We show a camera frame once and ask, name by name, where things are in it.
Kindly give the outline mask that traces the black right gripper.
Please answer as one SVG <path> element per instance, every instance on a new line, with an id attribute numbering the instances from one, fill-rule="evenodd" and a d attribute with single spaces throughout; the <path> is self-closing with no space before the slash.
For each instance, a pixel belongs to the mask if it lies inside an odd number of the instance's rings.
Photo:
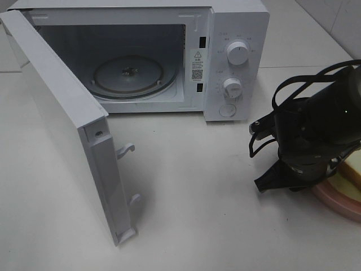
<path id="1" fill-rule="evenodd" d="M 343 145 L 315 143 L 310 148 L 282 154 L 254 183 L 260 193 L 289 188 L 298 192 L 335 175 L 339 166 L 355 152 L 355 142 Z"/>

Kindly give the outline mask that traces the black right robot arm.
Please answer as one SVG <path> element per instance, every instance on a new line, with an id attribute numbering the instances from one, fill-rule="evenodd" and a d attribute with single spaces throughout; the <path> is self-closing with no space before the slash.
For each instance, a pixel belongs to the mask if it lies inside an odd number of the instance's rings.
<path id="1" fill-rule="evenodd" d="M 278 143 L 277 162 L 254 182 L 261 193 L 313 187 L 360 150 L 360 60 L 291 77 L 275 91 L 299 82 L 281 104 L 272 98 L 272 111 L 249 126 L 250 157 Z"/>

